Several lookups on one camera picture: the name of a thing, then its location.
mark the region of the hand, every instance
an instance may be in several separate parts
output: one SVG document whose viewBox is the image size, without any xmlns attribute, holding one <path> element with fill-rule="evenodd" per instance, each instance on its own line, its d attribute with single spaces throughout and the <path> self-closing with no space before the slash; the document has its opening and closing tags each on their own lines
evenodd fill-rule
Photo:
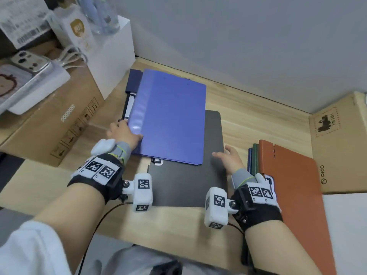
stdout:
<svg viewBox="0 0 367 275">
<path fill-rule="evenodd" d="M 223 165 L 229 175 L 235 173 L 238 169 L 245 168 L 235 148 L 226 145 L 225 149 L 228 152 L 213 152 L 212 154 L 214 157 L 222 159 Z"/>
<path fill-rule="evenodd" d="M 127 120 L 110 124 L 110 129 L 106 132 L 108 139 L 115 139 L 116 142 L 123 141 L 128 143 L 131 150 L 134 150 L 138 143 L 143 139 L 143 135 L 132 134 L 127 126 Z"/>
</svg>

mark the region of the white sleeve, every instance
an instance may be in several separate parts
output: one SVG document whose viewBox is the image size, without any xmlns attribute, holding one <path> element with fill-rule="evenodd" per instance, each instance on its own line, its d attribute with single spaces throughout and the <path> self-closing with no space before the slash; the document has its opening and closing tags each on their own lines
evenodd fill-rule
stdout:
<svg viewBox="0 0 367 275">
<path fill-rule="evenodd" d="M 0 274 L 71 275 L 71 271 L 53 228 L 28 221 L 0 248 Z"/>
</svg>

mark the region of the wooden desk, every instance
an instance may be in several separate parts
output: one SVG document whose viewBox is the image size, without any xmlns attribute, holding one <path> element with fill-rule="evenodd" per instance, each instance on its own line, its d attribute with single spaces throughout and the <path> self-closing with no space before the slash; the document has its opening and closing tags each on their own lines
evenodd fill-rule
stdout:
<svg viewBox="0 0 367 275">
<path fill-rule="evenodd" d="M 236 147 L 245 164 L 247 149 L 259 139 L 312 156 L 305 112 L 141 58 L 133 68 L 161 70 L 206 84 L 206 108 L 220 112 L 224 143 Z M 0 193 L 0 206 L 35 215 L 63 193 L 71 171 L 89 157 L 109 124 L 121 118 L 127 78 L 128 74 L 59 168 L 26 160 Z M 146 172 L 148 164 L 149 158 L 132 156 L 124 177 L 133 179 L 136 172 Z M 108 203 L 106 211 L 115 204 Z M 240 263 L 241 234 L 230 226 L 220 231 L 206 228 L 203 208 L 153 207 L 136 214 L 123 206 L 109 214 L 98 233 L 232 271 L 245 270 Z"/>
</svg>

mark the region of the black wrist strap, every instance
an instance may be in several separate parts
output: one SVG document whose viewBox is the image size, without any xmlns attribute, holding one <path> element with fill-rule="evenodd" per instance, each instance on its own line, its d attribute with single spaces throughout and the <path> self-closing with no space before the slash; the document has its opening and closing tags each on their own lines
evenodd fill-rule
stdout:
<svg viewBox="0 0 367 275">
<path fill-rule="evenodd" d="M 233 214 L 243 231 L 262 222 L 279 220 L 283 221 L 280 209 L 269 204 L 254 203 L 248 186 L 245 184 L 238 188 L 233 196 L 239 211 Z"/>
<path fill-rule="evenodd" d="M 97 189 L 102 194 L 105 200 L 105 203 L 107 203 L 109 200 L 117 199 L 122 194 L 122 188 L 123 188 L 122 174 L 125 171 L 125 167 L 113 155 L 101 154 L 97 157 L 110 161 L 119 167 L 118 171 L 110 178 L 110 180 L 108 181 L 106 185 L 102 185 L 99 182 L 93 179 L 83 177 L 82 175 L 76 175 L 71 179 L 71 181 L 69 182 L 67 186 L 70 186 L 74 183 L 88 184 L 94 187 L 95 189 Z"/>
</svg>

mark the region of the orange notebook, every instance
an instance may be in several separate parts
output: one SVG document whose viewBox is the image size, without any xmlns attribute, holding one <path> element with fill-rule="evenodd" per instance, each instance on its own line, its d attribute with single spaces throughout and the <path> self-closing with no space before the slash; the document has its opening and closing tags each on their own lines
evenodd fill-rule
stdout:
<svg viewBox="0 0 367 275">
<path fill-rule="evenodd" d="M 259 141 L 259 172 L 272 176 L 284 223 L 323 275 L 336 275 L 316 162 Z"/>
</svg>

